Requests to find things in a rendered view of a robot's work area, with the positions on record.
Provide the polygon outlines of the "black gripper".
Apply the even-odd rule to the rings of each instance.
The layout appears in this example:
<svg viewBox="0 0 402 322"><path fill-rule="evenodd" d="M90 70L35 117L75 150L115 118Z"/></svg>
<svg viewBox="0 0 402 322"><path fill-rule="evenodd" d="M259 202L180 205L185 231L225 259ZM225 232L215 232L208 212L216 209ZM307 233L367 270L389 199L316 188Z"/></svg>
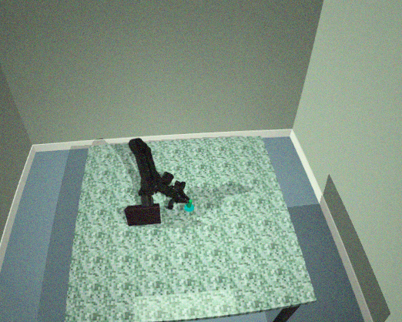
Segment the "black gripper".
<svg viewBox="0 0 402 322"><path fill-rule="evenodd" d="M174 203L189 203L190 198L183 192L184 188L185 188L186 183L185 182L181 182L180 184L180 188L178 190L177 193L173 194L174 196L172 196L168 190L170 190L172 187L171 186L167 186L166 190L164 192L164 195L166 197L170 197L172 198L169 202L168 202L168 208L171 210L173 208L173 204Z"/></svg>

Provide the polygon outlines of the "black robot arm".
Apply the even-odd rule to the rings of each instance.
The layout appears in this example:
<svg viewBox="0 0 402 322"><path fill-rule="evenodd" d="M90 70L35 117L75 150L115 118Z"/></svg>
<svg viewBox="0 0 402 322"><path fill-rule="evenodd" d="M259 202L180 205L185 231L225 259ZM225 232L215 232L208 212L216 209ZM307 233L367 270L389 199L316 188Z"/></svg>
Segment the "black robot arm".
<svg viewBox="0 0 402 322"><path fill-rule="evenodd" d="M139 169L139 174L141 176L141 188L137 192L141 196L141 204L144 206L153 206L154 201L152 195L160 192L164 195L167 185L169 185L174 176L171 173L164 172L162 177L156 171L152 149L144 142L141 138L131 139L129 141L129 147L136 158L136 163ZM180 186L179 181L174 182L174 186L171 185L171 189L168 190L169 193L177 193ZM157 187L156 187L157 186Z"/></svg>

